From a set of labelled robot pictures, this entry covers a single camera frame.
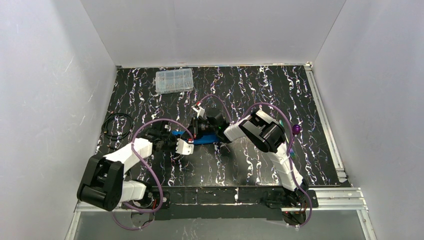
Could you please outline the blue cloth napkin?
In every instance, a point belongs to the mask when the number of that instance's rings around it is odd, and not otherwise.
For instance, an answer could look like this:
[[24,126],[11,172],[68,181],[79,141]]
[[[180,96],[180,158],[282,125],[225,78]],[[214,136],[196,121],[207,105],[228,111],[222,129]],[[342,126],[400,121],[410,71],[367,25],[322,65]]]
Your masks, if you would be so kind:
[[189,138],[190,136],[185,131],[172,131],[172,134],[177,138],[194,145],[207,145],[220,142],[220,139],[214,133],[206,133],[201,137]]

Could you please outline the iridescent purple spoon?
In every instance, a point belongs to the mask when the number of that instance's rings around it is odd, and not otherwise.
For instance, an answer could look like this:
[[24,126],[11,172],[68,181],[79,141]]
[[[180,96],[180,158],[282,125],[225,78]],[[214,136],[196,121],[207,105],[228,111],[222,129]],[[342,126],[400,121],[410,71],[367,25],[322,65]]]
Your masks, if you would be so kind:
[[290,138],[290,140],[289,140],[288,147],[287,147],[287,153],[288,153],[288,154],[290,154],[290,152],[291,152],[291,150],[292,150],[292,148],[293,148],[293,144],[294,144],[294,141],[295,141],[295,137],[296,137],[297,135],[299,135],[299,134],[301,133],[301,131],[302,131],[302,127],[301,127],[300,125],[298,125],[298,124],[294,124],[294,125],[292,126],[292,128],[291,128],[291,133],[292,133],[292,135],[291,135],[291,138]]

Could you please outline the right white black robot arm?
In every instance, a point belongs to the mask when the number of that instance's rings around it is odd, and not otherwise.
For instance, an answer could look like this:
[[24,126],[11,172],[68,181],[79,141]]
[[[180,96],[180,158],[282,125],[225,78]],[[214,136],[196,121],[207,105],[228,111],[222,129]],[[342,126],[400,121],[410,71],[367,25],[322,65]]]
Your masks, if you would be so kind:
[[232,143],[246,137],[273,163],[283,188],[295,192],[304,183],[299,171],[290,163],[284,127],[260,109],[234,124],[227,122],[221,113],[216,116],[198,114],[191,119],[188,130],[193,137],[186,132],[183,137],[194,140],[195,145]]

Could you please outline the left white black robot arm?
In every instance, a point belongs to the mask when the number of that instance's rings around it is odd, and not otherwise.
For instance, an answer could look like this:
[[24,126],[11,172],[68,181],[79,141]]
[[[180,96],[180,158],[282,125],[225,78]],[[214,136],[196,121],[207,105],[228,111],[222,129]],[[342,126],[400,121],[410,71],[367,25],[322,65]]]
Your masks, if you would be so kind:
[[142,200],[147,186],[139,180],[125,180],[125,174],[140,158],[146,159],[160,151],[175,151],[178,139],[167,120],[152,122],[140,131],[134,142],[104,156],[89,158],[76,196],[81,202],[106,211],[120,203]]

